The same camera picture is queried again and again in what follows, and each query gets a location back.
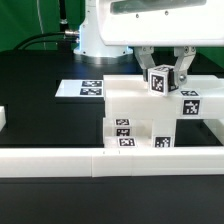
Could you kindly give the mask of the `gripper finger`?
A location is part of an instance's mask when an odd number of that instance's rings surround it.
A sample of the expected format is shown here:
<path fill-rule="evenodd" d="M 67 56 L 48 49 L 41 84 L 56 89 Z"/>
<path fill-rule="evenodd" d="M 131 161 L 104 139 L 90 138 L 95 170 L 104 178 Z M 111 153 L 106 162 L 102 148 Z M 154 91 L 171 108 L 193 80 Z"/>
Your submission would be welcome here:
<path fill-rule="evenodd" d="M 196 55 L 196 48 L 192 46 L 175 47 L 174 56 L 177 61 L 174 66 L 174 82 L 177 86 L 187 82 L 188 69 Z"/>
<path fill-rule="evenodd" d="M 152 54 L 154 48 L 152 46 L 135 47 L 134 54 L 143 71 L 143 80 L 148 81 L 148 70 L 155 66 Z"/>

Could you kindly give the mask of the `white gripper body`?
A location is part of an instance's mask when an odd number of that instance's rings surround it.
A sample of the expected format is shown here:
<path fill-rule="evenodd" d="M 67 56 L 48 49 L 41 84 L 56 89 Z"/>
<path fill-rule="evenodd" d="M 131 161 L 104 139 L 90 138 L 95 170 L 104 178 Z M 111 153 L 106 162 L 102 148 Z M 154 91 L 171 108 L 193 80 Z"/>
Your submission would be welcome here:
<path fill-rule="evenodd" d="M 224 46 L 224 0 L 96 0 L 107 45 Z"/>

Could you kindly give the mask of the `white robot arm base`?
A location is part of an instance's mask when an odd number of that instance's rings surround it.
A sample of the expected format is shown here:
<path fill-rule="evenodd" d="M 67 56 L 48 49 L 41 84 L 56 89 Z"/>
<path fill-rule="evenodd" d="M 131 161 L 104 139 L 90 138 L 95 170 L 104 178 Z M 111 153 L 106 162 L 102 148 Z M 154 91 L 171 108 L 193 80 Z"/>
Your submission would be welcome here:
<path fill-rule="evenodd" d="M 79 45 L 74 49 L 77 61 L 90 64 L 129 62 L 133 50 L 126 46 L 106 46 L 99 34 L 96 0 L 85 0 L 85 19 L 79 26 Z"/>

